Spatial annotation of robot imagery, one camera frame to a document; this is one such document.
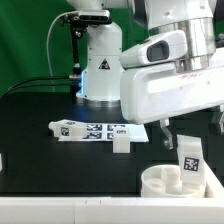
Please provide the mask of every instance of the black table surface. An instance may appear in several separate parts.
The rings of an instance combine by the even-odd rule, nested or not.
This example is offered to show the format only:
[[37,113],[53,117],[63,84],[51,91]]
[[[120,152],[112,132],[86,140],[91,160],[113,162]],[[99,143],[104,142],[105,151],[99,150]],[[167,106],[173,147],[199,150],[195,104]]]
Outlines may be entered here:
[[[224,136],[209,133],[213,113],[172,118],[171,131],[200,137],[204,158],[224,183]],[[126,123],[120,108],[72,103],[68,93],[15,93],[0,100],[1,196],[140,196],[141,174],[153,165],[178,164],[163,147],[157,122],[145,125],[149,142],[114,154],[112,142],[58,142],[48,123],[62,119]]]

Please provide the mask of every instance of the white object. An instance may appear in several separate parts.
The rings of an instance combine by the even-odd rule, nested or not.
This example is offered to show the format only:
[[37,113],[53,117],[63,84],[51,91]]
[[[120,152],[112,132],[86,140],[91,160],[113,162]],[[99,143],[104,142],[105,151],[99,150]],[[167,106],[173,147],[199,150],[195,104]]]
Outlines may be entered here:
[[224,104],[223,55],[217,49],[209,67],[194,72],[177,73],[172,62],[127,70],[121,78],[124,118],[144,124]]
[[180,180],[180,167],[158,165],[146,169],[141,176],[141,196],[144,198],[202,198],[205,186],[185,185]]
[[103,124],[103,123],[86,123],[87,137],[74,139],[68,136],[60,136],[59,141],[113,141],[113,128],[125,127],[129,130],[131,142],[148,142],[148,136],[144,125],[135,124]]
[[205,163],[202,152],[201,139],[191,136],[178,135],[178,159],[181,180],[193,185],[206,185]]
[[130,134],[126,127],[113,130],[113,153],[130,153]]
[[54,137],[68,137],[74,140],[79,140],[87,136],[87,125],[83,122],[61,120],[50,122],[49,129],[54,132]]
[[2,170],[2,155],[0,154],[0,171]]
[[88,27],[88,65],[82,73],[80,99],[119,101],[120,78],[124,70],[120,64],[122,49],[121,28],[110,25]]
[[223,224],[224,190],[205,168],[204,199],[0,197],[0,224]]
[[148,29],[180,21],[212,18],[216,1],[208,0],[145,0]]
[[158,63],[158,61],[150,61],[148,49],[161,42],[166,43],[166,47],[169,48],[169,54],[166,59],[160,60],[159,63],[181,58],[187,53],[188,47],[185,33],[182,30],[175,30],[152,36],[143,43],[123,52],[120,57],[122,66],[139,67]]
[[102,8],[128,8],[132,0],[67,0],[76,10]]

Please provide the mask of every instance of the white cylindrical container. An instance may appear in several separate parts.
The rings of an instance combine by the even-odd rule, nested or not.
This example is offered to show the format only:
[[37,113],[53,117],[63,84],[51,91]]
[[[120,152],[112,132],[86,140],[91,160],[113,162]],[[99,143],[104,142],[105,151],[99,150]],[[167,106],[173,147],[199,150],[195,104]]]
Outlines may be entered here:
[[145,198],[203,198],[204,185],[191,185],[180,180],[176,165],[159,165],[146,169],[141,176],[141,197]]

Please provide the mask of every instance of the white cube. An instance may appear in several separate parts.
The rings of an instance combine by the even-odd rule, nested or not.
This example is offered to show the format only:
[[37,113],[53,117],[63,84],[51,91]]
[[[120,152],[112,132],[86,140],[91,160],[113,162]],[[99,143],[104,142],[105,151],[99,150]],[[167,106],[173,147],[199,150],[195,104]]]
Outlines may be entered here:
[[113,129],[113,153],[130,153],[130,134],[127,127]]
[[87,136],[87,124],[78,121],[61,120],[51,122],[49,128],[54,131],[54,137],[72,137],[75,140]]

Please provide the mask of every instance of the metal bracket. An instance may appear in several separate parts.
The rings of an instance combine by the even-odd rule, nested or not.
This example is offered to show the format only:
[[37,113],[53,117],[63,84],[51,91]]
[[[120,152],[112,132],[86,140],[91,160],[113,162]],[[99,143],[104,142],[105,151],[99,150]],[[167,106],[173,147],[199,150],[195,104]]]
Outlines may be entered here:
[[167,149],[177,149],[178,142],[177,142],[177,136],[173,136],[167,126],[169,126],[169,118],[165,118],[160,120],[160,128],[163,131],[165,135],[165,140],[164,140],[164,146]]
[[224,134],[224,104],[214,111],[212,122],[209,124],[209,131],[216,136]]

